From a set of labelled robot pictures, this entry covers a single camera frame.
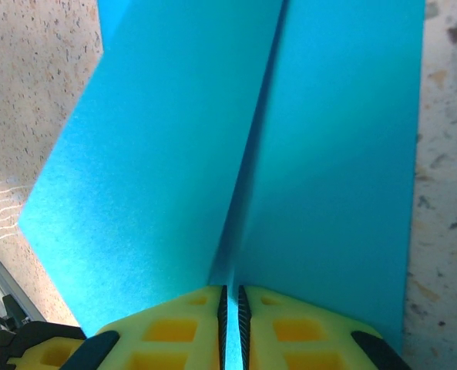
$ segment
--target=granite surface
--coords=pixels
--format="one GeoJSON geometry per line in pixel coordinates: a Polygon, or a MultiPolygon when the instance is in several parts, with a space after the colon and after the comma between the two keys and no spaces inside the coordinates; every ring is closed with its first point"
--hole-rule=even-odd
{"type": "MultiPolygon", "coordinates": [[[[0,0],[0,259],[50,321],[76,321],[15,222],[100,55],[96,1],[0,0]]],[[[405,305],[407,362],[457,368],[457,0],[425,9],[405,305]]]]}

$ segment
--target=speckled floor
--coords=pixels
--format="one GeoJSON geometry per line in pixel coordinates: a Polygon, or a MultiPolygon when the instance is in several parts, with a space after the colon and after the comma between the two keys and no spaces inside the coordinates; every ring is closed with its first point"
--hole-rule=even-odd
{"type": "MultiPolygon", "coordinates": [[[[404,357],[457,369],[457,0],[428,1],[404,357]]],[[[0,0],[0,259],[75,324],[15,222],[102,46],[96,0],[0,0]]]]}

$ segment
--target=black rubber edge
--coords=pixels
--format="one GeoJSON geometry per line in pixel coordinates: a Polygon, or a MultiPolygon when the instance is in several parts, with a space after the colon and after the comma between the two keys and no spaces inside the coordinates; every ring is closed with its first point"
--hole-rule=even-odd
{"type": "Polygon", "coordinates": [[[218,304],[218,345],[220,347],[220,370],[225,369],[227,352],[227,325],[228,325],[228,293],[227,286],[221,288],[220,303],[218,304]]]}
{"type": "Polygon", "coordinates": [[[15,365],[7,364],[13,358],[21,358],[25,351],[54,337],[85,340],[81,328],[32,321],[15,333],[0,331],[0,370],[14,370],[15,365]]]}
{"type": "Polygon", "coordinates": [[[384,339],[363,331],[353,331],[351,336],[378,370],[412,370],[384,339]]]}
{"type": "Polygon", "coordinates": [[[250,311],[247,292],[241,285],[238,288],[238,328],[240,330],[240,344],[242,347],[242,363],[244,364],[244,370],[249,369],[251,318],[252,312],[250,311]]]}
{"type": "Polygon", "coordinates": [[[97,370],[119,338],[116,331],[104,331],[86,339],[60,370],[97,370]]]}

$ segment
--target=concrete floor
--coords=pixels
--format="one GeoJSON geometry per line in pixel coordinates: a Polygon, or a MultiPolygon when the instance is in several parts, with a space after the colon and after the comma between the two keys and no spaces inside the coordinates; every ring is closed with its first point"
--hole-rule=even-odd
{"type": "MultiPolygon", "coordinates": [[[[102,53],[96,0],[0,2],[0,260],[50,321],[76,320],[16,221],[102,53]]],[[[426,6],[404,357],[457,368],[457,0],[426,6]]]]}

